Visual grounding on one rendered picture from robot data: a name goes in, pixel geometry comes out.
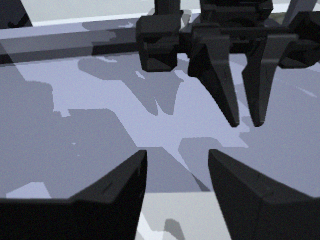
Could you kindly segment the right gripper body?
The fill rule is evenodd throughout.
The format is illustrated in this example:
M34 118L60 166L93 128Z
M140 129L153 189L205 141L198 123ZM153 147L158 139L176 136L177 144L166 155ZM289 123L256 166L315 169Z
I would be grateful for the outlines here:
M203 35L229 35L230 54L245 54L248 63L267 34L290 31L299 35L298 44L280 68L307 68L320 60L320 11L299 11L288 26L264 27L264 11L259 11L258 4L216 4L216 12L209 12L208 20L202 20L199 1L200 23L192 24L191 32L179 33L180 14L142 15L138 19L135 38L142 70L171 72L177 66L177 53L190 58L193 40Z

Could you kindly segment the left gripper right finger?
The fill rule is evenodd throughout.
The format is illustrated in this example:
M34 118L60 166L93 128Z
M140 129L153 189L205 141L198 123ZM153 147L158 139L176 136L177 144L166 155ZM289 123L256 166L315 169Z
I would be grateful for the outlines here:
M208 168L231 240L320 240L320 197L217 149L209 149Z

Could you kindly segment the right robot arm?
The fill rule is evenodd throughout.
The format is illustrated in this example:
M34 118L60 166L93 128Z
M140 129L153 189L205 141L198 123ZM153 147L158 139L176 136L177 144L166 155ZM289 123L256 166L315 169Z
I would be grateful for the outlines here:
M272 0L202 0L202 20L208 20L209 12L216 12L216 4L258 4L259 11L264 11L261 19L268 19L274 9ZM154 6L153 15L181 14L182 17L184 12L180 10L180 0L154 0Z

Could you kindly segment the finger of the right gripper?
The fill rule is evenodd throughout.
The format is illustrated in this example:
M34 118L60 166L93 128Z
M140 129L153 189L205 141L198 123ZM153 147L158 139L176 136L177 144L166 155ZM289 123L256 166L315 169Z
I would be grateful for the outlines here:
M241 72L249 113L255 127L265 122L277 62L280 64L296 47L298 39L296 33L267 34Z
M187 73L202 83L230 126L236 128L240 124L239 107L229 64L229 41L229 35L196 37Z

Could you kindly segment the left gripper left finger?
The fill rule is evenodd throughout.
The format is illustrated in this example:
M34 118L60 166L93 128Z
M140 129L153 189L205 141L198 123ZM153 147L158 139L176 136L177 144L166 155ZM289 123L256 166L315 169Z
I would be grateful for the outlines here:
M0 240L135 240L146 180L139 150L69 197L80 200L0 198Z

